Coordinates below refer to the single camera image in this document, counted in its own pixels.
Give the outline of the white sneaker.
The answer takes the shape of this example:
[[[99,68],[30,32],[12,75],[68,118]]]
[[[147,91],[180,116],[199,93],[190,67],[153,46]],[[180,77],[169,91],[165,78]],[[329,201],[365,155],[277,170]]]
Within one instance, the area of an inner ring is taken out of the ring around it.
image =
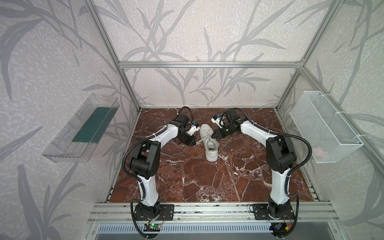
[[[215,162],[218,159],[219,143],[212,137],[214,131],[208,124],[200,127],[201,142],[204,144],[206,159],[209,162]]]

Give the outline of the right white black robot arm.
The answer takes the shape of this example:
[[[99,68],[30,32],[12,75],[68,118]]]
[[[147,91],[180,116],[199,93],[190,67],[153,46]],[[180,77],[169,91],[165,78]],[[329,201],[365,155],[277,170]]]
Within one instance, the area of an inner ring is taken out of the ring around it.
[[[311,158],[311,144],[302,137],[274,132],[257,124],[240,108],[231,108],[223,114],[217,114],[211,118],[211,122],[218,126],[212,134],[214,139],[224,139],[234,133],[242,133],[265,146],[267,164],[272,170],[268,214],[275,220],[283,217],[290,208],[290,198],[293,197],[289,192],[290,177]],[[292,139],[303,142],[308,149],[308,155],[298,165],[295,164],[297,154]]]

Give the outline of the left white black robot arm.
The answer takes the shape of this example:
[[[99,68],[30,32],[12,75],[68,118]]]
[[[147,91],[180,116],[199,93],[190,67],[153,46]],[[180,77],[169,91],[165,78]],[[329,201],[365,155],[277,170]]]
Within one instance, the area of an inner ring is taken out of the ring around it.
[[[195,132],[200,129],[192,110],[184,106],[176,117],[155,133],[138,138],[125,153],[122,161],[124,174],[138,182],[141,198],[134,210],[134,220],[154,220],[161,214],[160,197],[156,187],[156,173],[160,167],[161,148],[177,139],[185,146],[195,146]]]

